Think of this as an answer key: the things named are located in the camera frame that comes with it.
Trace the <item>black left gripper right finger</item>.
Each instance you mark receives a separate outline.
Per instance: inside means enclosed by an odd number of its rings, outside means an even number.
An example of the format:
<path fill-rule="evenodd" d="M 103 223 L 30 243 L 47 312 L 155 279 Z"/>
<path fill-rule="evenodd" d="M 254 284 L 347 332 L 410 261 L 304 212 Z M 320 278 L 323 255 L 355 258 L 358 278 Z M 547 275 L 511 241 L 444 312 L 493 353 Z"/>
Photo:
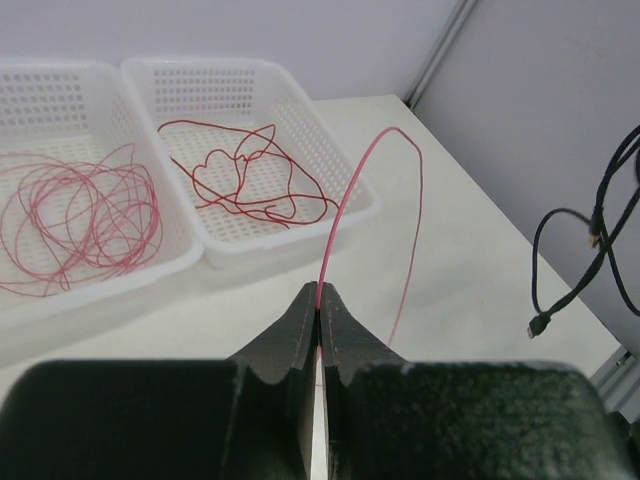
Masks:
<path fill-rule="evenodd" d="M 332 479 L 635 479 L 589 380 L 557 362 L 412 362 L 336 288 L 318 303 Z"/>

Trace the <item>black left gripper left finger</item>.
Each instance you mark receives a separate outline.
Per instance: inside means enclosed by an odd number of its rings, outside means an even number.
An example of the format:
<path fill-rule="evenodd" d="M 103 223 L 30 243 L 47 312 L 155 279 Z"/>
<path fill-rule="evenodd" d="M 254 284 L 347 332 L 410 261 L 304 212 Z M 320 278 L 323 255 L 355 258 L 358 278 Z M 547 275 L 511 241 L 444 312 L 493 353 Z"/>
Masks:
<path fill-rule="evenodd" d="M 225 359 L 49 360 L 1 407 L 5 479 L 307 479 L 316 286 Z"/>

